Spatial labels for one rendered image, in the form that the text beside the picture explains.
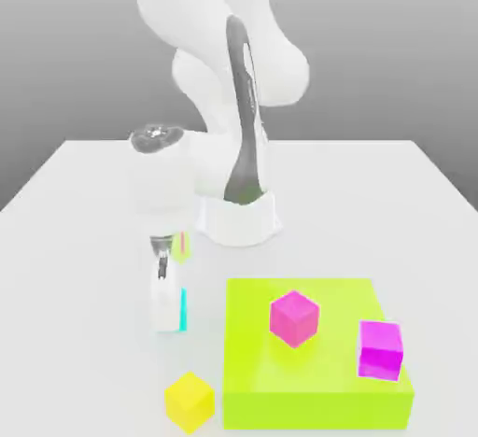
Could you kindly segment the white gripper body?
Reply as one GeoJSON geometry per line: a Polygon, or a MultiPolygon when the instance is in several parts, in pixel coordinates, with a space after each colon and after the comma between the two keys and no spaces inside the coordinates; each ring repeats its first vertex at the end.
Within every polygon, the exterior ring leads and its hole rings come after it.
{"type": "Polygon", "coordinates": [[[176,332],[180,328],[181,288],[173,264],[159,262],[150,279],[150,310],[157,332],[176,332]]]}

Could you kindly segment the small cyan cube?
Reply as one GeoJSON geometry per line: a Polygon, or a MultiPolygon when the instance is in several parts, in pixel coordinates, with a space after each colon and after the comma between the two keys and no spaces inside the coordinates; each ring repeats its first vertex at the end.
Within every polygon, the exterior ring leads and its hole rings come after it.
{"type": "Polygon", "coordinates": [[[187,320],[188,320],[187,290],[183,287],[181,288],[181,294],[180,294],[180,320],[179,320],[178,331],[183,332],[187,330],[187,320]]]}

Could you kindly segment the small yellow cube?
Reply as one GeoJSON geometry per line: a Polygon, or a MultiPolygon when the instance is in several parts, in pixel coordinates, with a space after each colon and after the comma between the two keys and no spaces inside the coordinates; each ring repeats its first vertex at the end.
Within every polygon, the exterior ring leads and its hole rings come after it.
{"type": "Polygon", "coordinates": [[[187,372],[164,391],[165,413],[187,434],[215,413],[215,391],[201,377],[187,372]]]}

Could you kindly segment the small pink cube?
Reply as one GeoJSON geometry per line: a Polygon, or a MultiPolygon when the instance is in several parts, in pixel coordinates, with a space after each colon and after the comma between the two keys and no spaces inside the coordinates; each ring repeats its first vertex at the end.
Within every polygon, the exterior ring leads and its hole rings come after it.
{"type": "Polygon", "coordinates": [[[269,331],[292,348],[317,333],[320,307],[292,290],[270,304],[269,331]]]}

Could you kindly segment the small magenta cube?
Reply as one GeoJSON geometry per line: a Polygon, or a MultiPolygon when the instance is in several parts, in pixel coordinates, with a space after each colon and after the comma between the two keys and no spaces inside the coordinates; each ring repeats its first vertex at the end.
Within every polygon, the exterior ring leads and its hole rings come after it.
{"type": "Polygon", "coordinates": [[[403,354],[398,323],[365,319],[358,323],[358,377],[398,382],[403,354]]]}

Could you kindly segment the large lime green box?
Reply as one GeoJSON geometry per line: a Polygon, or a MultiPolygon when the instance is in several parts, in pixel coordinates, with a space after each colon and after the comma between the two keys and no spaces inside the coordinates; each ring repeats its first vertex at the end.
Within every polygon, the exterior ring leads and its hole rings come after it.
{"type": "Polygon", "coordinates": [[[226,287],[223,425],[227,430],[403,430],[414,389],[358,377],[359,322],[385,321],[366,278],[231,278],[226,287]],[[297,290],[320,307],[297,348],[269,331],[270,304],[297,290]]]}

